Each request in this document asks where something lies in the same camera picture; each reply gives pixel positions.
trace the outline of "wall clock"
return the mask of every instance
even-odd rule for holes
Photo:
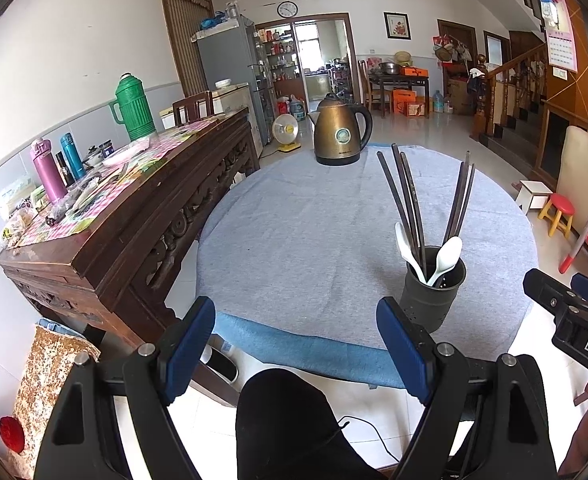
[[[276,8],[282,18],[293,18],[298,13],[298,6],[294,2],[282,2]]]

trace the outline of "plaid tablecloth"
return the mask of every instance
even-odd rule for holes
[[[50,205],[41,211],[34,219],[32,224],[27,228],[27,231],[23,234],[23,237],[21,237],[16,244],[16,247],[64,238],[87,229],[94,219],[108,205],[110,205],[112,200],[119,196],[127,186],[138,179],[143,173],[151,171],[149,175],[152,175],[162,167],[162,158],[165,154],[185,142],[192,135],[197,134],[202,129],[221,118],[221,115],[208,117],[198,123],[185,124],[158,134],[158,140],[154,145],[128,161],[128,172],[123,179],[114,185],[107,185],[105,189],[100,192],[100,196],[84,213],[72,216],[66,215],[60,222],[50,227],[45,222],[46,216],[52,209],[52,206]],[[109,178],[110,175],[120,173],[123,164],[111,166],[108,169],[107,177]]]

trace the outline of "round table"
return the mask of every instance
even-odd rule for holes
[[[425,241],[440,246],[460,162],[401,149]],[[403,386],[375,322],[376,303],[401,297],[406,272],[378,150],[395,174],[389,147],[369,146],[358,162],[333,167],[302,151],[228,192],[203,228],[197,257],[196,292],[214,301],[215,332],[262,362]],[[477,171],[460,237],[467,277],[432,337],[494,360],[531,305],[522,279],[538,265],[532,229],[514,200]]]

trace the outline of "refrigerator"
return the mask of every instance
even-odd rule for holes
[[[223,79],[231,79],[232,84],[248,83],[261,142],[266,145],[272,140],[272,123],[277,116],[276,92],[254,22],[239,15],[198,36],[208,88],[216,90],[216,81]]]

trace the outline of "blue gripper pad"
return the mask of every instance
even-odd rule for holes
[[[183,320],[168,327],[159,339],[157,371],[159,390],[166,406],[187,390],[214,329],[215,319],[212,300],[199,296]]]
[[[394,298],[378,302],[376,326],[407,392],[426,405],[434,386],[434,341],[407,318]]]

